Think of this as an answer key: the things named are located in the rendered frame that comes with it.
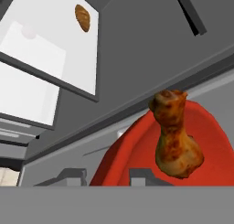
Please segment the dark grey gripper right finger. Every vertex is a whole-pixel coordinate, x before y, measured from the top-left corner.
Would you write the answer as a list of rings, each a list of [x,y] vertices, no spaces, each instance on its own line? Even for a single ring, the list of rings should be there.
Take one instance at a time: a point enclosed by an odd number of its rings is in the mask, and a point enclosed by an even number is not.
[[[171,184],[156,177],[150,168],[130,168],[129,185],[131,187],[170,187]]]

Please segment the brown oval bread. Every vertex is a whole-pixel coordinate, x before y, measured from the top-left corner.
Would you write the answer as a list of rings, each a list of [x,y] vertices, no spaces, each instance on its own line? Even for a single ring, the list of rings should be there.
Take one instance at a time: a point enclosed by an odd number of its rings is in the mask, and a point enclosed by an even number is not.
[[[82,6],[75,6],[75,17],[84,32],[90,30],[90,13]]]

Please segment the small white dark-framed shelf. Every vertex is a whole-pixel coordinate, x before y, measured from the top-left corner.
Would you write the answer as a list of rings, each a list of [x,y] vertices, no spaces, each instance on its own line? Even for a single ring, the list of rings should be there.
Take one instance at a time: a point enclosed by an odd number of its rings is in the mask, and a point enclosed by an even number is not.
[[[0,113],[52,126],[59,87],[0,62]]]

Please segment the grey appliance door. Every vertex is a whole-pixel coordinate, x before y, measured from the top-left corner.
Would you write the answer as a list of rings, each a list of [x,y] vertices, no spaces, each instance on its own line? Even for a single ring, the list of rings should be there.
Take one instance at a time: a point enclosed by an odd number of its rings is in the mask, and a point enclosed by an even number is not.
[[[54,130],[27,148],[35,160],[144,108],[234,51],[234,0],[191,0],[207,33],[196,37],[177,0],[111,0],[101,12],[99,100],[63,91]]]

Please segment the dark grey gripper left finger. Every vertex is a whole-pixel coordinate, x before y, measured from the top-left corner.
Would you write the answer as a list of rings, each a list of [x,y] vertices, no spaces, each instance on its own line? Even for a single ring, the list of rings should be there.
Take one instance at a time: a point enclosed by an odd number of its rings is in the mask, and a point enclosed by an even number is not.
[[[85,168],[65,168],[58,176],[37,184],[37,187],[85,187],[86,176]]]

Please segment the brown chicken drumstick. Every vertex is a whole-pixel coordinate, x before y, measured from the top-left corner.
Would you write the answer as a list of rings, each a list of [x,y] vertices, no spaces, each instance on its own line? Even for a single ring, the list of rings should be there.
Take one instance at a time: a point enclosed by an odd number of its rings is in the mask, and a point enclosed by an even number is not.
[[[162,172],[179,179],[189,178],[205,159],[199,144],[186,133],[186,96],[183,91],[163,90],[149,102],[149,109],[161,127],[155,162]]]

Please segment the red plate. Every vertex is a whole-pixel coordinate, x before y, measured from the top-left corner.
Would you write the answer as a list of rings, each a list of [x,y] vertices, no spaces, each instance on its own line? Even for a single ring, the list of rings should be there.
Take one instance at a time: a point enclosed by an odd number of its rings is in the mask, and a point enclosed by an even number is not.
[[[205,161],[188,178],[161,172],[155,163],[160,126],[151,112],[135,121],[110,147],[91,180],[93,186],[128,186],[132,168],[149,168],[155,177],[174,186],[234,186],[234,150],[216,119],[200,104],[185,107],[186,132],[202,149]]]

